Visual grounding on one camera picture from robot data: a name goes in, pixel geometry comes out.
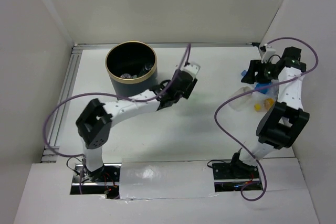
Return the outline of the small orange yellow-capped bottle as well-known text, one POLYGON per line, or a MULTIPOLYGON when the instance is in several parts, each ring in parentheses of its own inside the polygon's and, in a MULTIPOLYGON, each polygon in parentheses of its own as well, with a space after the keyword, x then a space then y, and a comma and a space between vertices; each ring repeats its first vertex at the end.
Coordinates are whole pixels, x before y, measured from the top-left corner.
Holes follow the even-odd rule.
POLYGON ((273 106, 274 103, 275 100, 273 98, 266 98, 255 103, 254 109, 256 112, 268 111, 273 106))

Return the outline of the large clear crushed bottle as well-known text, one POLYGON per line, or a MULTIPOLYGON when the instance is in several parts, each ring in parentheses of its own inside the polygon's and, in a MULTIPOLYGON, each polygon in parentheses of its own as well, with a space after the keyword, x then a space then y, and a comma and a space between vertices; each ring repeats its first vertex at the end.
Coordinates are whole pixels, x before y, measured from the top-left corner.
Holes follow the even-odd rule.
POLYGON ((148 72, 151 71, 152 68, 153 68, 153 64, 151 64, 151 63, 146 63, 146 64, 142 67, 142 69, 141 69, 141 71, 140 71, 140 73, 139 73, 139 76, 143 76, 143 75, 147 74, 148 72))

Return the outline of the red-label clear water bottle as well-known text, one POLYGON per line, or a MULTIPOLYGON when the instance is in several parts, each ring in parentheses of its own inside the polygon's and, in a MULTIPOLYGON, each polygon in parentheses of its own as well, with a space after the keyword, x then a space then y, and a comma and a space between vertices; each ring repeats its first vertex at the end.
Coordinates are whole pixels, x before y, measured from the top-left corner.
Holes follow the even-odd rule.
POLYGON ((122 79, 132 79, 132 75, 129 73, 124 73, 120 76, 122 79))

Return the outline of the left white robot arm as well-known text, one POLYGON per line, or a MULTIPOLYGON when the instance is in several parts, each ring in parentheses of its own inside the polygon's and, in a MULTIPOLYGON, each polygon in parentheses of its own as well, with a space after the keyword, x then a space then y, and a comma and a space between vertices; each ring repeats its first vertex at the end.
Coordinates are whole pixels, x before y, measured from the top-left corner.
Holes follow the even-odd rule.
POLYGON ((191 70, 189 66, 177 70, 175 80, 167 85, 160 83, 129 101, 102 103, 99 99, 91 100, 76 121, 85 155, 85 176, 93 182, 103 177, 102 146, 107 142, 112 127, 137 115, 171 107, 181 98, 188 99, 197 83, 198 71, 198 67, 191 70))

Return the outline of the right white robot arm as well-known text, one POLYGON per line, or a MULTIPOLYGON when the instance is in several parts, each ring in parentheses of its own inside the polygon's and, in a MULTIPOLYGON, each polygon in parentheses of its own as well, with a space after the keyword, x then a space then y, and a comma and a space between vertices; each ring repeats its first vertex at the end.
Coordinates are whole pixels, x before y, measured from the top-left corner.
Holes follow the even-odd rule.
POLYGON ((301 49, 287 47, 280 59, 273 63, 276 51, 271 46, 261 48, 260 60, 252 60, 241 82, 247 84, 277 84, 278 96, 257 126, 258 141, 240 151, 240 160, 229 165, 235 178, 247 172, 247 165, 256 166, 257 161, 274 150, 290 148, 309 121, 309 113, 303 110, 301 91, 306 64, 301 62, 301 49))

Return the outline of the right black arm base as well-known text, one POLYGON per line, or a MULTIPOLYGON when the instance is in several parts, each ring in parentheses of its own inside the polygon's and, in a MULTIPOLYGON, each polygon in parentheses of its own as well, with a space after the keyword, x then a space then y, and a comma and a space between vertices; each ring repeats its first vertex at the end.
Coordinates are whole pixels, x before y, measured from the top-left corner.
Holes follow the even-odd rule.
POLYGON ((263 190, 257 167, 243 169, 218 159, 209 161, 207 167, 213 172, 214 189, 217 193, 240 191, 245 185, 245 190, 263 190))

